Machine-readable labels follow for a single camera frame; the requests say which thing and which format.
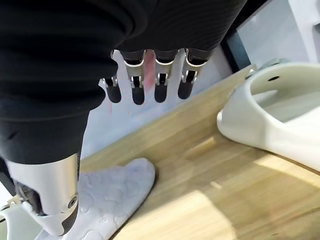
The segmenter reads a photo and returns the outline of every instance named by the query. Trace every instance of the white slipper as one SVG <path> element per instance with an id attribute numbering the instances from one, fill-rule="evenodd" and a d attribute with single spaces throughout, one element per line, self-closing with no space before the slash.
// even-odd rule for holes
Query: white slipper
<path id="1" fill-rule="evenodd" d="M 227 138 L 320 171 L 320 65 L 284 63 L 253 74 L 217 116 Z"/>
<path id="2" fill-rule="evenodd" d="M 35 240 L 107 240 L 143 203 L 154 181 L 155 168 L 145 158 L 80 174 L 79 211 L 72 229 L 62 237 L 43 230 Z"/>

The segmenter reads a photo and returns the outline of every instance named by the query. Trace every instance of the white wall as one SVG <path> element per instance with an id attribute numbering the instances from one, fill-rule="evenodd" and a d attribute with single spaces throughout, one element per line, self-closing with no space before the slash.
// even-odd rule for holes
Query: white wall
<path id="1" fill-rule="evenodd" d="M 172 75 L 168 85 L 168 93 L 165 102 L 157 103 L 155 92 L 154 56 L 151 51 L 145 56 L 146 75 L 144 80 L 145 102 L 143 105 L 135 105 L 132 100 L 130 83 L 127 77 L 124 61 L 115 52 L 114 59 L 119 64 L 118 82 L 122 94 L 120 103 L 111 103 L 108 97 L 101 106 L 91 111 L 88 125 L 84 134 L 81 158 L 85 158 L 107 145 L 117 141 L 125 135 L 141 128 L 143 125 L 174 110 L 180 104 L 188 101 L 178 97 L 178 87 L 181 79 L 181 70 L 184 60 L 184 51 L 179 51 L 172 69 Z M 225 55 L 218 47 L 211 59 L 202 69 L 196 80 L 192 96 L 212 86 L 218 81 L 232 74 Z"/>
<path id="2" fill-rule="evenodd" d="M 320 0 L 288 0 L 304 42 L 309 61 L 320 62 Z"/>
<path id="3" fill-rule="evenodd" d="M 251 63 L 261 67 L 274 58 L 288 58 L 294 62 L 315 60 L 311 48 L 306 48 L 306 36 L 301 31 L 303 27 L 297 24 L 297 21 L 310 15 L 308 9 L 316 7 L 312 4 L 315 1 L 318 0 L 270 0 L 238 27 Z M 296 7 L 293 12 L 291 5 L 294 3 Z M 294 13 L 302 5 L 303 11 L 297 14 L 298 17 L 295 16 Z"/>

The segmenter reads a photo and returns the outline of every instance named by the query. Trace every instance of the robotic hand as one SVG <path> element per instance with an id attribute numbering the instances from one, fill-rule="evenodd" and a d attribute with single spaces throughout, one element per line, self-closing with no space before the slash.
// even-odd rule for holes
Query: robotic hand
<path id="1" fill-rule="evenodd" d="M 105 92 L 121 100 L 120 50 L 133 102 L 144 102 L 144 51 L 156 54 L 155 100 L 166 99 L 171 66 L 186 49 L 178 96 L 246 0 L 3 0 L 0 3 L 0 154 L 24 209 L 62 236 L 78 212 L 80 152 L 90 110 Z"/>

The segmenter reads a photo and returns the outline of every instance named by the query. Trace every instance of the wooden floor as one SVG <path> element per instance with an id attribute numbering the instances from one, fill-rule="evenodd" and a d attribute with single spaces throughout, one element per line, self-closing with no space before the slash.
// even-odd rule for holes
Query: wooden floor
<path id="1" fill-rule="evenodd" d="M 115 240 L 320 239 L 319 174 L 217 130 L 247 72 L 81 162 L 90 172 L 145 157 L 157 168 L 150 196 Z"/>

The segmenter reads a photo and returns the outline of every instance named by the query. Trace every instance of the white shell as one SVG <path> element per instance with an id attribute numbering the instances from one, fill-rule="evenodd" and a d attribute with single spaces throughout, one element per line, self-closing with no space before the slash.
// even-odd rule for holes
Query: white shell
<path id="1" fill-rule="evenodd" d="M 320 171 L 320 65 L 258 71 L 231 95 L 217 126 L 231 140 Z"/>
<path id="2" fill-rule="evenodd" d="M 42 229 L 21 204 L 1 211 L 0 216 L 5 218 L 0 223 L 0 240 L 34 240 Z"/>

